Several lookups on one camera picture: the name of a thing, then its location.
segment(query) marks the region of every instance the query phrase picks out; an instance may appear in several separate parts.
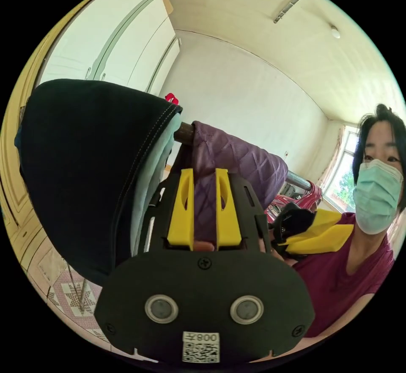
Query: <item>woman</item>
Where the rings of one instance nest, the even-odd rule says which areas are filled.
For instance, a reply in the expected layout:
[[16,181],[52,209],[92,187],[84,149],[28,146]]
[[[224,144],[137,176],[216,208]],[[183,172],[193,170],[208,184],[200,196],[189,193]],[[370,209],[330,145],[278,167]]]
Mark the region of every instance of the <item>woman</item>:
[[286,260],[307,285],[315,320],[305,338],[281,356],[311,346],[348,324],[373,298],[394,263],[387,230],[406,207],[406,128],[383,104],[375,115],[361,120],[352,169],[355,213],[345,212],[339,221],[354,225],[347,242],[337,252],[309,255],[299,262]]

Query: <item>ceiling light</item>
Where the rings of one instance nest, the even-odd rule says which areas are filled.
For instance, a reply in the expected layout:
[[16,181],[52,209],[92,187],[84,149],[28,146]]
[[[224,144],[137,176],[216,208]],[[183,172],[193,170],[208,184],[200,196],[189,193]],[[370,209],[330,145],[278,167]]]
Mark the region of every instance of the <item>ceiling light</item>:
[[338,29],[333,25],[331,26],[331,33],[333,34],[334,38],[340,39],[341,34],[338,32]]

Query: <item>woman's hair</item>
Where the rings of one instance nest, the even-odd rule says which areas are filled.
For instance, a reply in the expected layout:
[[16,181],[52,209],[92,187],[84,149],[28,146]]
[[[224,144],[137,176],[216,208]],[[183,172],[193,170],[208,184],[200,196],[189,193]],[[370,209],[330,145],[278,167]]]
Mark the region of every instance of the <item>woman's hair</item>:
[[[401,161],[403,172],[406,171],[406,127],[404,122],[388,109],[384,104],[378,104],[375,114],[367,114],[359,123],[359,139],[357,148],[354,153],[354,160],[352,162],[352,174],[354,176],[354,184],[357,184],[359,167],[364,160],[365,145],[367,142],[368,134],[372,126],[378,121],[388,121],[392,127],[392,135],[396,142],[399,152],[399,159]],[[399,203],[399,210],[402,212],[406,208],[406,182],[403,184],[403,195]]]

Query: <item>hand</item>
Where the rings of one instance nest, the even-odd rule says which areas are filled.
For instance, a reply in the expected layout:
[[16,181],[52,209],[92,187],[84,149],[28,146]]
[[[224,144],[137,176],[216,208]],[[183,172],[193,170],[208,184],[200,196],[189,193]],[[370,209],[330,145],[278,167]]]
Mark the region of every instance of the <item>hand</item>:
[[195,241],[193,244],[194,252],[213,252],[214,245],[210,242]]

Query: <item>white ceiling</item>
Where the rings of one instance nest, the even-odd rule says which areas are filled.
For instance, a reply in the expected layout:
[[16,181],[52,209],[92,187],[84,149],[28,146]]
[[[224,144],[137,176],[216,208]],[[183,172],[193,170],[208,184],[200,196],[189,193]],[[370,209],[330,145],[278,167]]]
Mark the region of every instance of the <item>white ceiling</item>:
[[[404,99],[380,52],[329,0],[300,0],[277,24],[273,20],[290,0],[170,1],[175,29],[261,57],[295,81],[329,119],[356,124],[378,103],[406,119]],[[330,23],[340,39],[332,36]]]

